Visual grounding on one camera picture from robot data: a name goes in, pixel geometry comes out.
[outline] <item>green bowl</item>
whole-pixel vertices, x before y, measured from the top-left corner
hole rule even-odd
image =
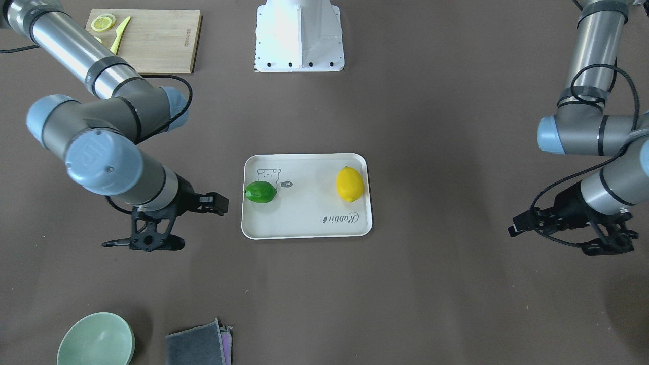
[[[133,331],[120,316],[95,313],[66,333],[56,365],[128,365],[135,350]]]

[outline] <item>lime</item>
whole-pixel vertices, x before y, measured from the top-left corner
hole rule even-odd
[[[348,202],[357,200],[363,195],[365,187],[363,177],[356,169],[345,166],[336,177],[336,190],[341,198]]]
[[[90,27],[95,32],[105,32],[111,29],[113,25],[115,25],[115,16],[113,14],[101,14],[90,23]]]
[[[268,203],[277,194],[277,189],[267,181],[255,181],[246,186],[243,193],[248,200],[255,203]]]

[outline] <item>cutting board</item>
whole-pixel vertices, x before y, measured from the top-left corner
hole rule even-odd
[[[113,14],[115,25],[95,32],[91,22],[101,14]],[[106,48],[115,40],[117,26],[130,22],[117,51],[139,73],[191,73],[201,31],[200,10],[92,9],[86,30],[102,40]]]

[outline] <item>white tray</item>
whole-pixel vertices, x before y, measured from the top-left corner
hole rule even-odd
[[[349,166],[363,177],[365,192],[349,203],[336,192],[338,172]],[[268,203],[242,194],[241,230],[253,240],[363,236],[372,228],[365,159],[356,153],[254,155],[245,163],[243,187],[263,180],[277,188]]]

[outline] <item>cloth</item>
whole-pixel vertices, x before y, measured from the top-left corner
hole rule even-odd
[[[231,365],[232,363],[232,327],[220,327],[218,320],[169,334],[165,340],[167,365]]]

